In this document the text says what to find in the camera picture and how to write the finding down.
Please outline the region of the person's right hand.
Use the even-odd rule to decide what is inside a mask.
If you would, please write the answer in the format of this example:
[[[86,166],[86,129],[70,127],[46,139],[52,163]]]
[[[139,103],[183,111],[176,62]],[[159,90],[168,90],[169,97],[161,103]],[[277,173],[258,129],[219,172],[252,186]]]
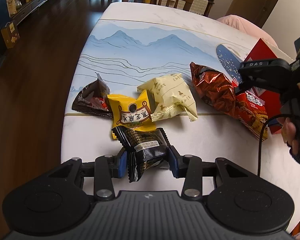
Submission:
[[[283,142],[287,144],[292,150],[293,155],[297,155],[299,151],[299,141],[295,138],[296,136],[296,126],[290,120],[290,118],[277,118],[277,121],[282,125],[281,135]]]

